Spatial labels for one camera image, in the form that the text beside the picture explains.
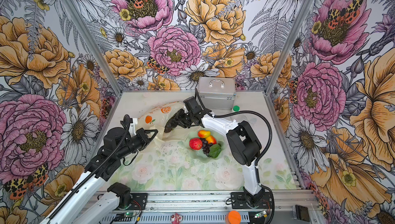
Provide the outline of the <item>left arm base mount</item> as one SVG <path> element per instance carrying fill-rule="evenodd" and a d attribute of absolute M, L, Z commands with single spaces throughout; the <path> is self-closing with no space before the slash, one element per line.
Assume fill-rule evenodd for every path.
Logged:
<path fill-rule="evenodd" d="M 148 193 L 127 193 L 120 197 L 120 210 L 139 210 L 146 209 Z"/>

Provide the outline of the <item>yellow red mango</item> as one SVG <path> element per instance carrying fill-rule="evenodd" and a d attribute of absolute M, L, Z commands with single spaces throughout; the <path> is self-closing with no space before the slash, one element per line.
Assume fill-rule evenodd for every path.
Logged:
<path fill-rule="evenodd" d="M 212 135 L 210 135 L 209 137 L 205 138 L 205 140 L 208 142 L 208 144 L 217 144 L 217 140 Z"/>
<path fill-rule="evenodd" d="M 200 138 L 203 138 L 203 139 L 206 139 L 206 138 L 208 138 L 208 137 L 211 136 L 211 132 L 208 131 L 208 130 L 200 130 L 200 131 L 198 131 L 197 134 L 198 134 L 198 136 L 199 136 Z"/>

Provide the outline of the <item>red strawberry fruit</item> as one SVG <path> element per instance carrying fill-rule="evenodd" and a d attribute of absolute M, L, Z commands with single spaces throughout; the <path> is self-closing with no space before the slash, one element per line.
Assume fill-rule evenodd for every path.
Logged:
<path fill-rule="evenodd" d="M 189 147 L 192 150 L 199 151 L 203 147 L 203 142 L 200 138 L 192 138 L 189 141 Z"/>

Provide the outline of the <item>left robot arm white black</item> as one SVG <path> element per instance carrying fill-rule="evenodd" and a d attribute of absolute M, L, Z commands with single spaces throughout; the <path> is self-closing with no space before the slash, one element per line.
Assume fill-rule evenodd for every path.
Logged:
<path fill-rule="evenodd" d="M 103 138 L 103 146 L 85 167 L 76 184 L 41 223 L 75 222 L 87 202 L 121 166 L 121 160 L 144 150 L 157 134 L 157 129 L 140 128 L 133 136 L 123 127 L 110 129 Z"/>

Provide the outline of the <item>dark avocado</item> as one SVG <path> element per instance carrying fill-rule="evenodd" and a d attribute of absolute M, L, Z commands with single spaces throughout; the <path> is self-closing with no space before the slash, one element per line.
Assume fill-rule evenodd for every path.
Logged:
<path fill-rule="evenodd" d="M 178 126 L 177 123 L 167 122 L 166 125 L 165 125 L 164 133 L 170 133 L 177 126 Z"/>

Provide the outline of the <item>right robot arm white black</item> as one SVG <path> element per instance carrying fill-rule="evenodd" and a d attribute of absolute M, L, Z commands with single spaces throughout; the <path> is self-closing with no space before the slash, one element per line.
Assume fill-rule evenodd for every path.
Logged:
<path fill-rule="evenodd" d="M 164 132 L 169 133 L 178 126 L 182 128 L 201 126 L 226 136 L 231 154 L 242 165 L 243 192 L 246 204 L 250 208 L 257 208 L 265 196 L 265 191 L 269 190 L 268 187 L 260 183 L 258 170 L 258 162 L 268 151 L 273 138 L 269 121 L 263 115 L 254 111 L 238 111 L 216 115 L 201 103 L 198 96 L 184 100 L 184 106 L 167 121 Z M 265 122 L 268 134 L 264 148 L 247 121 L 237 122 L 226 119 L 239 114 L 255 115 Z"/>

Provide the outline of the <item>light green wavy plate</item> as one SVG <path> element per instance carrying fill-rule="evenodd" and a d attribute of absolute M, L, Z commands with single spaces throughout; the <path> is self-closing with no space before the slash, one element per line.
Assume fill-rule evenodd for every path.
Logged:
<path fill-rule="evenodd" d="M 219 157 L 217 157 L 217 158 L 209 158 L 206 155 L 204 155 L 202 149 L 200 149 L 199 151 L 195 151 L 195 150 L 192 150 L 189 147 L 189 141 L 192 138 L 200 138 L 198 136 L 198 130 L 190 132 L 187 135 L 186 139 L 184 140 L 184 146 L 185 146 L 185 148 L 186 148 L 186 150 L 188 152 L 189 157 L 194 159 L 194 160 L 199 160 L 202 163 L 208 163 L 208 162 L 211 162 L 211 161 L 214 161 L 214 160 L 223 159 L 223 157 L 225 156 L 225 152 L 226 152 L 226 146 L 225 146 L 225 143 L 224 143 L 224 137 L 222 135 L 220 135 L 219 133 L 214 132 L 213 130 L 208 130 L 208 131 L 210 131 L 211 135 L 215 137 L 215 139 L 217 140 L 217 144 L 220 144 L 221 147 L 222 147 L 222 152 L 219 155 Z"/>

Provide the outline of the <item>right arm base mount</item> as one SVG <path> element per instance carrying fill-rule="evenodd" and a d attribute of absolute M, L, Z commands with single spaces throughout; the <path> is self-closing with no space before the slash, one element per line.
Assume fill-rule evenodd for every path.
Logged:
<path fill-rule="evenodd" d="M 233 209 L 273 209 L 273 194 L 264 192 L 251 195 L 245 192 L 231 192 L 231 206 Z"/>

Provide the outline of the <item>cream translucent plastic bag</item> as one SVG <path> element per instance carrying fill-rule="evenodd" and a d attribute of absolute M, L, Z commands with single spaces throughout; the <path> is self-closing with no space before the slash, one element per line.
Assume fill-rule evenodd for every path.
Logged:
<path fill-rule="evenodd" d="M 157 129 L 158 134 L 155 136 L 153 143 L 158 148 L 164 144 L 170 144 L 171 142 L 184 141 L 189 135 L 190 129 L 183 129 L 178 126 L 170 133 L 164 132 L 166 123 L 170 118 L 179 110 L 183 109 L 184 104 L 182 102 L 171 102 L 162 106 L 157 106 L 138 118 L 136 129 Z"/>

